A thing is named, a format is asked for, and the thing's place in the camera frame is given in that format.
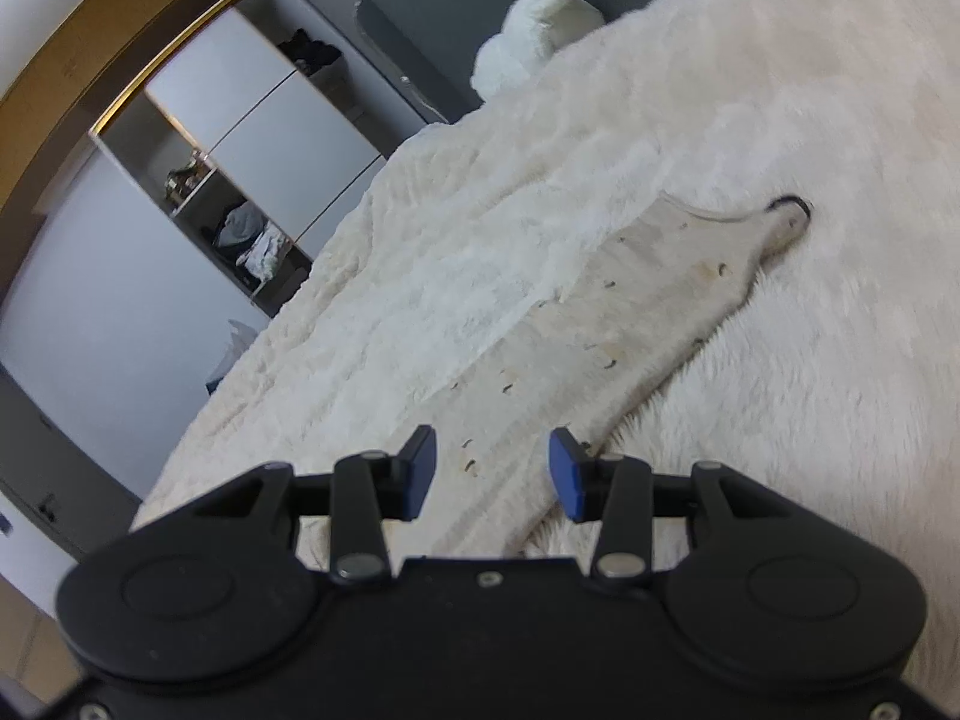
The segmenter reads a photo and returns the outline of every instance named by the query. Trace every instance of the clothing pile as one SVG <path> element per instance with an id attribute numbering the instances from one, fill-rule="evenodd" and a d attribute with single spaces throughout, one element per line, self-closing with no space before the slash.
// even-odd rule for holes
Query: clothing pile
<path id="1" fill-rule="evenodd" d="M 242 269 L 238 275 L 245 282 L 248 274 L 261 284 L 277 275 L 293 246 L 293 241 L 249 200 L 227 209 L 211 237 L 217 254 L 237 271 Z"/>
<path id="2" fill-rule="evenodd" d="M 277 48 L 305 76 L 332 65 L 343 55 L 340 49 L 322 40 L 310 40 L 303 29 L 296 30 L 290 40 L 278 44 Z"/>

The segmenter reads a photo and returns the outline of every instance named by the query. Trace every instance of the floor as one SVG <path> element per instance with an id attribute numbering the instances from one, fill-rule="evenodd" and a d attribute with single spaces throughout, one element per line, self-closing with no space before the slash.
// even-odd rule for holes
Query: floor
<path id="1" fill-rule="evenodd" d="M 79 678 L 56 622 L 0 577 L 0 691 L 21 712 L 49 704 Z"/>

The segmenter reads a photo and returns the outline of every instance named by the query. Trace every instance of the gold trim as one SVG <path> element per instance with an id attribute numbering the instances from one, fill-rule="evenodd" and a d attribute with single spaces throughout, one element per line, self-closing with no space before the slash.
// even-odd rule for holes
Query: gold trim
<path id="1" fill-rule="evenodd" d="M 203 11 L 191 25 L 189 25 L 183 32 L 179 33 L 172 41 L 170 41 L 166 47 L 150 62 L 147 66 L 142 69 L 129 84 L 127 88 L 123 90 L 119 95 L 117 95 L 116 100 L 114 100 L 106 111 L 97 119 L 96 124 L 93 127 L 90 127 L 90 132 L 95 135 L 99 135 L 101 132 L 106 129 L 110 121 L 120 113 L 130 101 L 130 98 L 133 97 L 137 92 L 143 88 L 147 81 L 150 80 L 151 76 L 155 74 L 163 64 L 176 53 L 179 48 L 184 45 L 190 38 L 192 38 L 197 32 L 203 29 L 208 23 L 210 23 L 214 18 L 219 16 L 224 10 L 232 7 L 237 1 L 240 0 L 219 0 L 216 1 L 213 5 L 210 5 L 208 9 Z"/>
<path id="2" fill-rule="evenodd" d="M 10 86 L 8 86 L 6 92 L 0 95 L 0 105 L 5 105 L 7 103 L 7 100 L 13 94 L 14 90 L 16 90 L 17 84 L 20 84 L 20 81 L 24 79 L 24 77 L 27 74 L 27 70 L 30 70 L 30 66 L 34 64 L 35 60 L 37 60 L 37 57 L 40 56 L 40 54 L 43 52 L 47 44 L 51 43 L 55 37 L 58 37 L 59 34 L 61 34 L 65 29 L 69 28 L 69 26 L 72 25 L 71 19 L 73 19 L 75 13 L 80 8 L 80 6 L 88 1 L 93 1 L 93 0 L 83 0 L 80 3 L 80 5 L 77 5 L 77 7 L 70 12 L 70 15 L 67 16 L 66 19 L 64 19 L 64 22 L 54 30 L 54 33 L 44 42 L 44 44 L 39 49 L 37 49 L 34 55 L 30 57 L 30 61 L 27 63 L 27 66 L 17 74 L 16 78 L 13 79 L 13 83 Z"/>

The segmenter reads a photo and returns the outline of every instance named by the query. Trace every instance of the fluffy white fur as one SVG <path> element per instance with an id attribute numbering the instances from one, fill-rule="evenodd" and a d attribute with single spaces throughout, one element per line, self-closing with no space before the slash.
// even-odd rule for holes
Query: fluffy white fur
<path id="1" fill-rule="evenodd" d="M 724 211 L 792 191 L 808 234 L 620 444 L 663 471 L 722 459 L 905 560 L 930 601 L 909 676 L 960 709 L 958 12 L 657 0 L 429 127 L 224 380 L 140 521 L 263 461 L 324 469 L 382 445 L 660 191 Z M 588 537 L 548 522 L 530 551 Z"/>

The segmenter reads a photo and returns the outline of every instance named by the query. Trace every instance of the white plush toy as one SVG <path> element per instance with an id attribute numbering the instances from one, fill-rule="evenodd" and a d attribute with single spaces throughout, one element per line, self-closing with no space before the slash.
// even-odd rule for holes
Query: white plush toy
<path id="1" fill-rule="evenodd" d="M 482 100 L 520 86 L 558 50 L 603 23 L 600 11 L 583 0 L 517 0 L 501 32 L 477 52 L 470 85 Z"/>

